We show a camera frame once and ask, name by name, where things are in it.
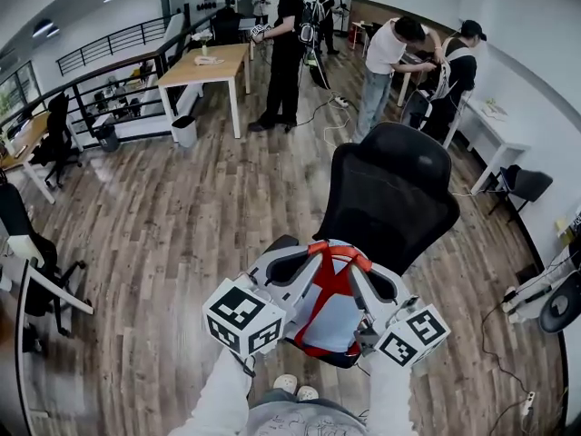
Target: gray pants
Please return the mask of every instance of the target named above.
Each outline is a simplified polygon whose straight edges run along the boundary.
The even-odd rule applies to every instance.
[[[282,389],[271,389],[269,391],[266,391],[264,393],[264,395],[262,396],[262,398],[258,402],[256,402],[253,407],[258,407],[259,405],[262,405],[263,403],[271,403],[271,402],[296,402],[296,403],[299,403],[299,399],[294,394],[291,394],[290,392],[286,392]],[[336,411],[341,411],[343,413],[346,413],[351,418],[359,421],[359,418],[357,418],[355,415],[353,415],[347,409],[345,409],[344,407],[341,407],[340,405],[338,405],[337,403],[335,403],[333,401],[329,401],[328,399],[313,399],[311,401],[302,401],[300,403],[312,404],[312,405],[322,405],[323,407],[329,407],[329,408],[334,409]]]
[[[359,120],[351,141],[359,144],[383,117],[383,112],[389,100],[391,78],[393,74],[372,73],[365,68],[365,81],[361,93]]]

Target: hand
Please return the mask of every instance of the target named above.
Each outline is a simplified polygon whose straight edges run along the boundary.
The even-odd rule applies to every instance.
[[[437,68],[437,66],[433,63],[422,63],[421,64],[421,70],[425,73],[428,73],[430,71],[434,71]]]
[[[257,45],[260,42],[264,42],[264,33],[260,33],[258,35],[255,35],[252,40],[254,41],[254,43]]]
[[[444,50],[442,47],[436,47],[436,50],[434,51],[434,58],[438,64],[444,63]]]

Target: trash bin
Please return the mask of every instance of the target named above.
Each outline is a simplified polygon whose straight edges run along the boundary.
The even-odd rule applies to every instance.
[[[191,116],[182,116],[175,120],[172,129],[182,147],[193,147],[198,140],[196,120]]]
[[[114,152],[119,148],[119,139],[113,124],[104,124],[94,132],[94,137],[106,152]]]

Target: white cube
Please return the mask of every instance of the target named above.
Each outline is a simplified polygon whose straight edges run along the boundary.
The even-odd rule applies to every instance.
[[[432,353],[449,334],[450,329],[436,307],[428,305],[391,324],[374,349],[402,368],[409,368]]]
[[[244,287],[246,278],[239,278],[241,282],[227,278],[202,307],[210,335],[242,358],[279,340],[285,317],[283,309]]]

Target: glass wall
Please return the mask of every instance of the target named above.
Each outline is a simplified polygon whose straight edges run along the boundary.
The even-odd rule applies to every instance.
[[[0,84],[0,123],[25,106],[33,104],[39,96],[34,69],[28,62]],[[44,103],[40,103],[33,113],[38,114],[43,110]]]

